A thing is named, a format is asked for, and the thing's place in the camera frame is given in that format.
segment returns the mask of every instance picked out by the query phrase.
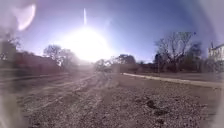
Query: sun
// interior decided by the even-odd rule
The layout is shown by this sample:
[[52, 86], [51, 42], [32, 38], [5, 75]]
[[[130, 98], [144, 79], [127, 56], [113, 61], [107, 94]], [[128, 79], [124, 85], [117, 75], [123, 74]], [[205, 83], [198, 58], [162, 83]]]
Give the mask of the sun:
[[112, 51], [106, 40], [91, 28], [83, 27], [71, 32], [61, 41], [63, 47], [71, 49], [79, 59], [95, 62], [108, 59]]

